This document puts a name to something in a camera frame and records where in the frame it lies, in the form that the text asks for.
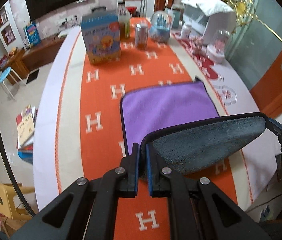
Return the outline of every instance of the small figurine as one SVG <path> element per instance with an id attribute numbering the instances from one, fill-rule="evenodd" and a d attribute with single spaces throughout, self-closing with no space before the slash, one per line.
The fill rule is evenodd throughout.
<path id="1" fill-rule="evenodd" d="M 194 55 L 199 55 L 202 52 L 203 37 L 192 36 L 190 37 L 190 52 Z"/>
<path id="2" fill-rule="evenodd" d="M 214 42 L 214 47 L 216 49 L 215 50 L 216 53 L 224 52 L 225 42 L 222 40 L 216 40 Z"/>

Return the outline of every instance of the floor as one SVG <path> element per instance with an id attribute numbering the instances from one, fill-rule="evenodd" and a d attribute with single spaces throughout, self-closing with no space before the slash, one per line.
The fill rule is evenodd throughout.
<path id="1" fill-rule="evenodd" d="M 22 161 L 17 155 L 17 128 L 15 120 L 16 116 L 26 105 L 31 104 L 39 108 L 41 95 L 51 66 L 52 64 L 48 64 L 41 67 L 38 78 L 30 82 L 27 86 L 20 85 L 20 87 L 18 87 L 16 84 L 13 87 L 11 85 L 9 86 L 9 89 L 12 90 L 13 94 L 15 94 L 15 98 L 17 100 L 16 102 L 11 100 L 0 86 L 0 129 L 2 139 L 14 176 L 18 182 L 22 182 L 25 186 L 33 186 L 33 167 L 32 165 Z M 8 174 L 3 165 L 1 155 L 0 182 L 10 182 Z M 275 183 L 270 190 L 266 191 L 265 189 L 261 193 L 249 210 L 261 203 L 267 202 L 271 198 L 281 194 L 281 192 L 282 182 Z M 27 200 L 30 202 L 30 205 L 34 208 L 34 210 L 37 210 L 35 196 L 30 196 L 27 198 Z M 266 204 L 249 212 L 249 215 L 255 221 L 258 221 L 260 213 L 264 208 L 266 208 Z M 282 196 L 271 201 L 270 208 L 272 211 L 272 217 L 276 217 L 282 208 Z"/>

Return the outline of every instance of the purple microfiber towel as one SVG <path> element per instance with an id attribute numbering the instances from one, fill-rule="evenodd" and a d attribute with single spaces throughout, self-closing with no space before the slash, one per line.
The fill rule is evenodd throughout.
<path id="1" fill-rule="evenodd" d="M 219 116 L 201 81 L 148 87 L 121 99 L 121 122 L 126 153 L 153 131 Z"/>

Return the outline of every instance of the cardboard box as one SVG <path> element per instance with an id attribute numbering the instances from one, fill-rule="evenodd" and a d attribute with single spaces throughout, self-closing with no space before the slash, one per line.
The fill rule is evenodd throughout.
<path id="1" fill-rule="evenodd" d="M 119 22 L 115 11 L 96 11 L 83 16 L 81 31 L 91 64 L 121 56 Z"/>

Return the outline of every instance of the plastic chair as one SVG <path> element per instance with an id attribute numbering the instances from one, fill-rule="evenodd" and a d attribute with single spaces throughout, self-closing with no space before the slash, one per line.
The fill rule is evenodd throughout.
<path id="1" fill-rule="evenodd" d="M 34 187 L 23 187 L 18 183 L 22 194 L 34 192 Z M 24 208 L 16 208 L 13 198 L 17 195 L 12 184 L 0 183 L 0 213 L 15 220 L 30 220 L 31 216 Z"/>
<path id="2" fill-rule="evenodd" d="M 7 88 L 6 84 L 4 83 L 4 80 L 7 78 L 8 75 L 10 75 L 11 78 L 19 85 L 19 83 L 18 83 L 18 82 L 15 80 L 15 78 L 11 75 L 11 71 L 18 77 L 18 79 L 19 79 L 20 81 L 23 82 L 23 84 L 26 85 L 26 83 L 23 81 L 23 79 L 22 79 L 22 78 L 13 70 L 13 68 L 11 68 L 11 67 L 7 67 L 7 68 L 2 72 L 2 74 L 1 74 L 1 76 L 0 76 L 0 84 L 1 84 L 2 88 L 3 88 L 3 87 L 6 88 L 6 90 L 9 92 L 9 95 L 13 98 L 14 101 L 16 101 L 16 99 L 14 98 L 14 96 L 12 95 L 12 93 L 11 93 L 10 90 Z"/>

